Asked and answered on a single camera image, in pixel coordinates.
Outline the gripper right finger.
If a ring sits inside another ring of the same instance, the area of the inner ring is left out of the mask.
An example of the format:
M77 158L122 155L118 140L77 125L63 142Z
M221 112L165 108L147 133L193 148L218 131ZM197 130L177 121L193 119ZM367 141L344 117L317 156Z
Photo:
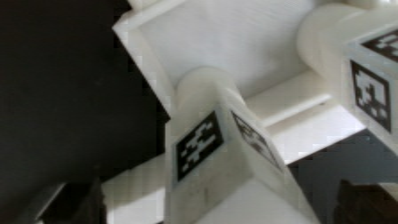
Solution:
M398 183L339 182L332 224L398 224Z

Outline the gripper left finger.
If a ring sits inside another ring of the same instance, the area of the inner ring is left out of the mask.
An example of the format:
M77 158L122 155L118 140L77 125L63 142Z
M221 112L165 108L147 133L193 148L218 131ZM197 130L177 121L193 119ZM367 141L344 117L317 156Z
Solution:
M61 183L46 189L10 224L108 224L99 180Z

